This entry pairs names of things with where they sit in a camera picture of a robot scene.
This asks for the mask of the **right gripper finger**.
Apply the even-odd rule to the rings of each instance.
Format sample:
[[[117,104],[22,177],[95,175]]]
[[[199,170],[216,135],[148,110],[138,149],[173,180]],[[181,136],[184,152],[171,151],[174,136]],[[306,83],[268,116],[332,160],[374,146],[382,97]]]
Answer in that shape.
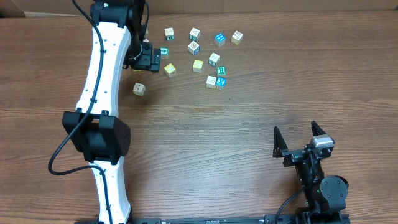
[[[317,124],[316,121],[311,122],[312,134],[313,136],[325,135],[326,132]]]
[[[289,148],[287,147],[283,136],[277,126],[274,127],[274,147],[272,156],[275,158],[283,157],[283,153],[287,152]]]

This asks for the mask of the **plain wooden block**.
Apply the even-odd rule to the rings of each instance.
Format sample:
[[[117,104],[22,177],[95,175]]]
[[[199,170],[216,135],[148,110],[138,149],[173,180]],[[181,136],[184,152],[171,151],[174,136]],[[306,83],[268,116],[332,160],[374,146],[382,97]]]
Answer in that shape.
[[[214,76],[208,76],[206,79],[206,87],[207,88],[215,88],[217,78]]]

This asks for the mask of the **blue X block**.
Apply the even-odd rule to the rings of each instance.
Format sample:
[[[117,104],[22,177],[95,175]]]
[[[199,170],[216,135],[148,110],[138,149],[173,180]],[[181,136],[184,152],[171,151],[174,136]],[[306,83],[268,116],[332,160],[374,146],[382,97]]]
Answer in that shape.
[[[224,90],[226,86],[226,79],[224,77],[218,77],[216,79],[215,88],[219,90]]]

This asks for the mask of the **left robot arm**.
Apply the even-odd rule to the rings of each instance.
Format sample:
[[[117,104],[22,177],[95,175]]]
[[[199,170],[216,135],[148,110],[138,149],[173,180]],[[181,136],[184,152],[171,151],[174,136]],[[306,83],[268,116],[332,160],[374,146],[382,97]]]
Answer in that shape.
[[[64,112],[67,137],[93,172],[100,212],[95,223],[132,223],[124,180],[124,158],[131,143],[130,127],[119,119],[122,70],[158,72],[161,52],[146,42],[146,1],[95,1],[85,15],[93,27],[93,43],[85,86],[76,108]]]

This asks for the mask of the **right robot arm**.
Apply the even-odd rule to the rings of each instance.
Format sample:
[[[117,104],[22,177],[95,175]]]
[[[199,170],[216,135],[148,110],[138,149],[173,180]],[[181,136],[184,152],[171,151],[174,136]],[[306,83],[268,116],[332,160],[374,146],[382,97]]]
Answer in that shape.
[[[302,188],[291,195],[278,209],[272,223],[350,224],[349,215],[342,214],[346,208],[349,183],[342,176],[326,176],[321,161],[329,158],[335,146],[330,137],[315,122],[311,122],[313,137],[303,149],[290,151],[278,127],[274,127],[273,157],[283,158],[285,167],[294,166]],[[293,215],[281,215],[284,207],[301,193],[307,206],[296,209]]]

